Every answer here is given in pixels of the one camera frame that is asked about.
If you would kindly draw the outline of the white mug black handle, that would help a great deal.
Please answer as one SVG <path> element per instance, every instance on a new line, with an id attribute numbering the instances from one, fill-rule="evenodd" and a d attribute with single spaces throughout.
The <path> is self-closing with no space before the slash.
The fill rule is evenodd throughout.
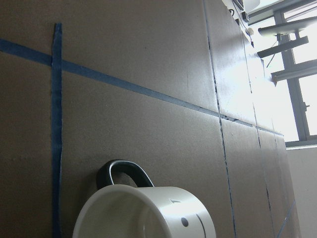
<path id="1" fill-rule="evenodd" d="M 76 220 L 74 238 L 214 238 L 203 203 L 178 187 L 154 186 L 136 163 L 111 160 Z"/>

